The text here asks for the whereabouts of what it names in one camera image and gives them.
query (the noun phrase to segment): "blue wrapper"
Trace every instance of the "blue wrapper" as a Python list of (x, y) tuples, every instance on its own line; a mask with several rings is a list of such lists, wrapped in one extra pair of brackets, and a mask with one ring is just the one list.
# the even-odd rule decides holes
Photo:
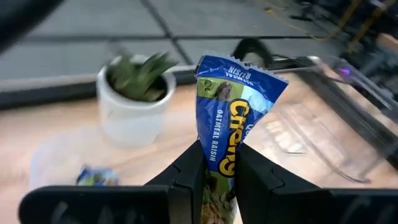
[(288, 83), (234, 58), (214, 55), (201, 58), (197, 79), (197, 130), (208, 162), (202, 223), (232, 223), (235, 154)]

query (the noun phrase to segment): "small wrapper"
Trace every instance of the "small wrapper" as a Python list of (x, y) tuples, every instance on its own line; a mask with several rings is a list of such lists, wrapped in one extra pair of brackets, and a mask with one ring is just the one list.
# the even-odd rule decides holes
[(208, 165), (201, 223), (230, 224), (236, 214), (235, 153), (287, 82), (235, 58), (214, 55), (201, 58), (197, 80), (197, 130)]
[(76, 185), (79, 186), (116, 186), (118, 184), (119, 179), (109, 168), (93, 169), (84, 166), (76, 180)]

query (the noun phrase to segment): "table surface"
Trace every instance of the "table surface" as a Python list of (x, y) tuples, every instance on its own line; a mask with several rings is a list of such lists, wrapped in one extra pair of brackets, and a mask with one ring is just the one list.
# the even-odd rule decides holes
[[(338, 78), (337, 74), (333, 73), (329, 68), (325, 67), (325, 71), (328, 76)], [(278, 138), (280, 137), (277, 134), (278, 127), (281, 126), (283, 120), (284, 122), (296, 123), (299, 126), (299, 131), (302, 131), (309, 138), (309, 140), (307, 139), (302, 144), (302, 147), (306, 148), (305, 154), (304, 156), (289, 157), (287, 156), (288, 154), (282, 153), (282, 157), (278, 157), (278, 152), (270, 150), (269, 146), (264, 144), (263, 138), (256, 137), (255, 131), (253, 131), (252, 136), (248, 136), (247, 143), (250, 146), (274, 162), (286, 167), (291, 172), (319, 186), (378, 188), (394, 188), (398, 186), (396, 171), (385, 160), (381, 160), (380, 164), (369, 173), (370, 184), (351, 183), (333, 174), (330, 168), (319, 159), (316, 150), (313, 148), (314, 145), (322, 148), (325, 147), (327, 149), (326, 153), (329, 153), (327, 156), (335, 164), (341, 164), (345, 159), (339, 150), (331, 147), (336, 145), (336, 141), (344, 145), (345, 148), (350, 149), (349, 153), (354, 156), (359, 155), (359, 153), (361, 155), (364, 154), (364, 149), (370, 149), (365, 153), (367, 157), (360, 157), (364, 158), (364, 160), (374, 158), (374, 156), (372, 157), (374, 150), (354, 130), (345, 124), (322, 99), (314, 94), (310, 87), (301, 82), (294, 74), (285, 74), (283, 78), (288, 79), (290, 84), (275, 104), (273, 111), (277, 112), (268, 114), (257, 126), (265, 128), (264, 130), (275, 139), (273, 143), (277, 145), (280, 152), (281, 149), (290, 149), (283, 148), (282, 143), (278, 142)], [(398, 134), (397, 125), (389, 118), (383, 116), (367, 99), (348, 85), (338, 85), (352, 98), (356, 99), (376, 119), (391, 131)], [(194, 85), (178, 87), (167, 112), (179, 113), (183, 111), (184, 113), (194, 114), (194, 87)], [(305, 123), (308, 120), (300, 121), (298, 118), (293, 117), (292, 114), (296, 110), (309, 110), (311, 113), (315, 113), (315, 116), (312, 117), (310, 123), (303, 124), (300, 122)], [(40, 145), (61, 132), (73, 131), (76, 128), (84, 126), (97, 126), (99, 122), (96, 100), (55, 103), (52, 105), (0, 112), (0, 182), (2, 183), (0, 186), (0, 212), (4, 223), (17, 223), (17, 207), (29, 187), (31, 159), (35, 151), (40, 148)], [(321, 126), (317, 126), (318, 128), (326, 127), (326, 129), (322, 129), (321, 131), (318, 129), (317, 132), (318, 137), (321, 135), (319, 131), (328, 137), (325, 139), (318, 138), (322, 141), (314, 143), (309, 134), (313, 131), (313, 129), (309, 129), (313, 127), (311, 124), (314, 124), (313, 126), (321, 124)], [(164, 153), (153, 148), (153, 150), (147, 151), (147, 154), (144, 156), (137, 154), (137, 156), (130, 157), (128, 160), (130, 164), (135, 164), (138, 161), (142, 164), (143, 158), (146, 158), (148, 154), (161, 154), (164, 158), (161, 166), (152, 166), (152, 164), (147, 166), (145, 175), (135, 176), (134, 183), (144, 183), (151, 177), (154, 177), (179, 155), (180, 151), (178, 150), (173, 151), (174, 153)], [(354, 167), (361, 168), (362, 166), (361, 164), (356, 164)], [(352, 167), (347, 168), (347, 171), (351, 172), (352, 170), (350, 169)]]

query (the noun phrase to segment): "green leaves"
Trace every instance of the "green leaves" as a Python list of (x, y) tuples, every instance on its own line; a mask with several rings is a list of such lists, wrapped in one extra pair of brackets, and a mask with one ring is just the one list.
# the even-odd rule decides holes
[(108, 82), (122, 96), (136, 100), (153, 102), (167, 91), (166, 83), (154, 85), (161, 75), (177, 62), (169, 60), (169, 54), (154, 54), (142, 65), (130, 62), (132, 55), (120, 45), (113, 43), (113, 50), (121, 59), (116, 65), (108, 66)]

